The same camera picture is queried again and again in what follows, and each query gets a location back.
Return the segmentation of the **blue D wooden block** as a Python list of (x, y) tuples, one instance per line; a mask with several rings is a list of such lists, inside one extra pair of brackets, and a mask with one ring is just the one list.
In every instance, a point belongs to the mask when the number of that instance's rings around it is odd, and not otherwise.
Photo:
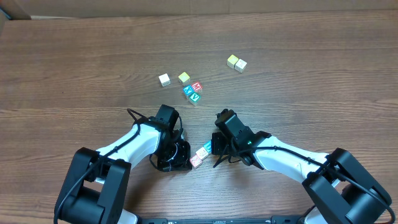
[(205, 150), (207, 151), (208, 154), (212, 153), (212, 149), (211, 149), (211, 141), (208, 141), (207, 143), (205, 143), (203, 145), (203, 147), (205, 148)]

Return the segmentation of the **plain cream wooden block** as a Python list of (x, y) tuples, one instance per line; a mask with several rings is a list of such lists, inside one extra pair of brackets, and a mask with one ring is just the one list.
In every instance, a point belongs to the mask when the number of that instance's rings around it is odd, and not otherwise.
[(196, 155), (200, 160), (203, 161), (209, 156), (209, 153), (204, 147), (201, 147), (199, 150), (196, 151)]

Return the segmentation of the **red Y wooden block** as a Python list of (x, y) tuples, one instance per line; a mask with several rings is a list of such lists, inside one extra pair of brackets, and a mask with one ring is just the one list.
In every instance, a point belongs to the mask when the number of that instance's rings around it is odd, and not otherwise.
[(198, 155), (194, 155), (193, 157), (190, 158), (190, 163), (194, 169), (197, 169), (203, 164), (203, 161), (199, 158)]

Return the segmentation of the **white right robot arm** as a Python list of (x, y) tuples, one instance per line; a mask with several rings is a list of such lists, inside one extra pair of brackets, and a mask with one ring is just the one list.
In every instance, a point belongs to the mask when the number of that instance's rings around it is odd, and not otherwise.
[(211, 149), (223, 161), (272, 170), (299, 182), (314, 203), (302, 223), (375, 223), (389, 212), (391, 197), (348, 151), (310, 152), (290, 146), (269, 133), (213, 133)]

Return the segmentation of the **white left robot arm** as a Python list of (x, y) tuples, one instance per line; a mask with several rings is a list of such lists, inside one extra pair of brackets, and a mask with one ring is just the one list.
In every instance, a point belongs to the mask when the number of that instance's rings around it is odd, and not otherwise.
[(161, 172), (190, 170), (190, 145), (175, 122), (155, 117), (135, 121), (114, 143), (77, 150), (55, 204), (54, 223), (140, 223), (123, 208), (132, 169), (145, 157), (157, 156)]

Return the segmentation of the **green V wooden block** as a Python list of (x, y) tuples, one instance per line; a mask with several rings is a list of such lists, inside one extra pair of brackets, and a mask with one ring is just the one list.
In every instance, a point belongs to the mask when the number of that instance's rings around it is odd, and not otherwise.
[(201, 100), (201, 96), (198, 93), (192, 93), (189, 97), (188, 97), (189, 102), (196, 106), (198, 104), (198, 102)]

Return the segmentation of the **blue X wooden block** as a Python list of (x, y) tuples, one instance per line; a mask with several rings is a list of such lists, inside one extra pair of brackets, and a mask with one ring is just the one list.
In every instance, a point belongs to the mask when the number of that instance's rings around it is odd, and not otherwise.
[(189, 98), (190, 95), (192, 95), (195, 91), (193, 90), (191, 85), (187, 85), (183, 87), (183, 94), (185, 95), (186, 98)]

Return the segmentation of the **red M wooden block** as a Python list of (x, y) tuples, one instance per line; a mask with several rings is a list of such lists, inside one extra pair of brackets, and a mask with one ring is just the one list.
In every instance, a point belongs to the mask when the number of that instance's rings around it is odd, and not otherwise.
[(195, 93), (201, 93), (203, 91), (203, 85), (200, 82), (193, 82), (191, 87)]

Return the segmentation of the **white picture wooden block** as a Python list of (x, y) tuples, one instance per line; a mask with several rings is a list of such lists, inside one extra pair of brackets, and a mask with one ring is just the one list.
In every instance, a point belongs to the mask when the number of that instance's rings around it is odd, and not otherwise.
[(167, 73), (160, 75), (159, 81), (162, 86), (167, 86), (167, 85), (171, 84), (170, 77)]

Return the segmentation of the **yellow top wooden block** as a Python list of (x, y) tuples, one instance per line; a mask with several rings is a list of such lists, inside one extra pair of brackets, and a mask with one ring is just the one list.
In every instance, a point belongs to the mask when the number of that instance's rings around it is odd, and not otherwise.
[(229, 66), (230, 68), (232, 68), (232, 69), (234, 69), (234, 67), (235, 67), (235, 65), (236, 65), (236, 63), (238, 62), (238, 58), (237, 58), (237, 56), (235, 56), (235, 55), (230, 55), (229, 57), (228, 57), (228, 59), (227, 59), (227, 66)]

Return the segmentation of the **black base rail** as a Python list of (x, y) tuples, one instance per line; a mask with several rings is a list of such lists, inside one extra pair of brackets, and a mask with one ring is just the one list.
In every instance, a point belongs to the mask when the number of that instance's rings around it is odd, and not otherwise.
[(166, 219), (139, 218), (138, 224), (303, 224), (301, 215), (274, 215), (270, 218)]

